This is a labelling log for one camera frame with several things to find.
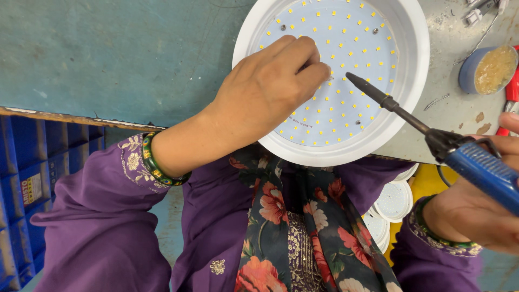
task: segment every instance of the yellow surface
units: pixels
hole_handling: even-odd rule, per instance
[[[459,177],[459,175],[449,167],[442,166],[442,171],[445,175],[445,178],[447,178],[447,180],[451,183],[455,182]],[[415,203],[421,197],[438,194],[445,191],[446,189],[447,185],[443,183],[442,179],[438,175],[436,165],[420,164],[420,167],[415,173],[415,180],[411,185],[411,191],[413,192],[413,203]],[[393,249],[393,243],[397,242],[395,240],[395,234],[400,231],[401,226],[402,223],[391,223],[390,225],[389,247],[384,253],[384,256],[391,266],[393,266],[393,262],[389,259],[389,253]]]

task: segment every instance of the green bangle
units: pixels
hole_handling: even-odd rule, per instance
[[[436,240],[437,242],[439,242],[445,246],[450,246],[450,247],[454,247],[454,248],[459,248],[459,247],[470,248],[470,247],[477,246],[477,243],[475,243],[475,242],[454,242],[454,241],[449,241],[449,240],[443,239],[443,238],[439,237],[438,235],[436,235],[434,232],[432,232],[429,229],[429,227],[427,227],[427,224],[426,224],[424,216],[423,216],[424,207],[435,196],[436,195],[426,197],[423,201],[421,201],[418,204],[418,206],[416,206],[416,210],[415,210],[416,222],[418,223],[420,228],[425,233],[427,233],[427,235],[429,235],[432,239]]]
[[[181,185],[191,177],[191,171],[178,178],[166,176],[157,166],[152,155],[152,139],[159,132],[152,132],[144,136],[142,140],[142,161],[149,173],[159,182],[165,185]]]

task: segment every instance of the red pliers handle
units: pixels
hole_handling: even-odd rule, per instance
[[[519,46],[514,46],[514,49],[519,50]],[[510,83],[504,88],[506,91],[507,102],[504,105],[503,112],[510,112],[516,102],[519,102],[519,68],[515,70],[514,76]],[[499,127],[497,130],[497,136],[508,136],[509,130]]]

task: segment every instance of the floral dupatta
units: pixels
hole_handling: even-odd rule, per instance
[[[235,291],[291,291],[289,218],[280,179],[283,160],[256,144],[238,150],[229,161],[240,169],[240,180],[254,188]],[[299,166],[296,174],[325,289],[402,291],[340,178],[331,171]]]

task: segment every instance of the purple kurta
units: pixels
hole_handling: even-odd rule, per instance
[[[228,157],[195,169],[184,185],[184,250],[171,270],[154,233],[157,217],[147,212],[168,188],[143,166],[141,142],[137,135],[94,152],[82,170],[58,181],[52,211],[32,217],[33,224],[47,227],[44,275],[36,292],[162,292],[169,290],[170,278],[173,291],[234,289],[252,190],[238,180]],[[336,171],[363,214],[384,184],[407,168],[408,163],[368,157]],[[288,194],[290,171],[283,170],[281,178],[285,175]],[[404,291],[479,291],[479,257],[440,250],[408,220],[391,253]],[[223,259],[225,269],[217,275],[211,265]]]

